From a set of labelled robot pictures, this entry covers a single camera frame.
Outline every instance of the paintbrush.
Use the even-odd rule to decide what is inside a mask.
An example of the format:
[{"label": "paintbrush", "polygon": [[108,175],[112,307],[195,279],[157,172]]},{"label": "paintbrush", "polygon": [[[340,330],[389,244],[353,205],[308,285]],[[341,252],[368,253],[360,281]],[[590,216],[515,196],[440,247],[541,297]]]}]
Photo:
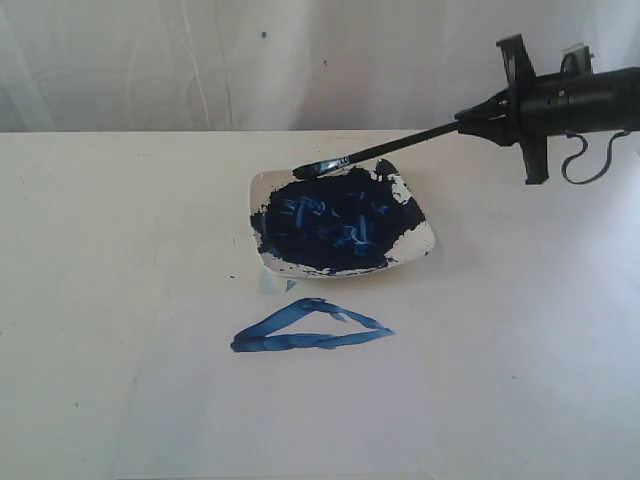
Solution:
[{"label": "paintbrush", "polygon": [[431,140],[432,138],[445,135],[457,129],[458,122],[448,123],[446,125],[432,128],[431,130],[426,130],[424,132],[409,135],[408,137],[383,143],[382,145],[376,145],[375,147],[370,147],[365,150],[352,153],[346,157],[331,158],[329,160],[322,160],[302,165],[301,167],[293,170],[293,175],[299,180],[310,180],[349,165],[355,165],[356,163],[364,162],[365,160],[370,160],[372,158],[386,155],[387,153],[395,152],[402,148],[410,147],[416,143]]}]

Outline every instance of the dark blue paint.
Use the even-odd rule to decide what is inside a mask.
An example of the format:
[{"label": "dark blue paint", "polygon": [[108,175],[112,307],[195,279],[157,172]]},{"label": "dark blue paint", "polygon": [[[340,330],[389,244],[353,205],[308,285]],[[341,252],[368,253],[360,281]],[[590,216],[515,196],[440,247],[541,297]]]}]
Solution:
[{"label": "dark blue paint", "polygon": [[380,160],[375,173],[355,167],[274,191],[251,216],[260,252],[331,273],[386,267],[395,241],[425,217],[413,198],[401,204],[393,197],[391,163]]},{"label": "dark blue paint", "polygon": [[[346,322],[343,317],[346,315],[370,330],[342,336],[322,333],[267,336],[288,327],[313,312],[328,313],[332,318],[341,322]],[[373,318],[327,303],[323,298],[301,298],[238,333],[233,337],[231,349],[234,352],[278,351],[312,347],[333,349],[345,345],[358,345],[394,334],[393,330],[384,327]]]}]

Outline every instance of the white fabric backdrop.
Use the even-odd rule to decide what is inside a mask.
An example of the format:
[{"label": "white fabric backdrop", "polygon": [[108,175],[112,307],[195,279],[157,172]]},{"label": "white fabric backdrop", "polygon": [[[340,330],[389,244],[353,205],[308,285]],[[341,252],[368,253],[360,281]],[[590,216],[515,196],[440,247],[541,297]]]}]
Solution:
[{"label": "white fabric backdrop", "polygon": [[540,73],[638,64],[640,2],[0,0],[0,131],[429,127],[518,32]]}]

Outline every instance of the paint palette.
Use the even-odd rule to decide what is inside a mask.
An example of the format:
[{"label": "paint palette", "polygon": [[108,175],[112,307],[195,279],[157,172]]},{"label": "paint palette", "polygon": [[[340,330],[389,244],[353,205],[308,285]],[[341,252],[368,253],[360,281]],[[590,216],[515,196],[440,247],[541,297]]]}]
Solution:
[{"label": "paint palette", "polygon": [[265,266],[286,277],[346,277],[408,262],[435,236],[387,160],[314,180],[291,171],[253,178],[251,225]]}]

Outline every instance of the blue triangle painting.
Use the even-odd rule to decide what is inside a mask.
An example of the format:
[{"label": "blue triangle painting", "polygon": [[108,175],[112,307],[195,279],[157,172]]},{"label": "blue triangle painting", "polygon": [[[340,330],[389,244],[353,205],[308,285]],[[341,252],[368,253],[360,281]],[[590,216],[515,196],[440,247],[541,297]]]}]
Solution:
[{"label": "blue triangle painting", "polygon": [[[270,335],[313,312],[328,313],[333,319],[341,322],[346,322],[344,316],[347,316],[368,330],[340,336],[322,333]],[[393,330],[384,327],[373,318],[328,303],[323,298],[301,298],[238,333],[231,342],[231,349],[234,352],[279,351],[312,347],[330,350],[344,345],[358,345],[394,334]]]}]

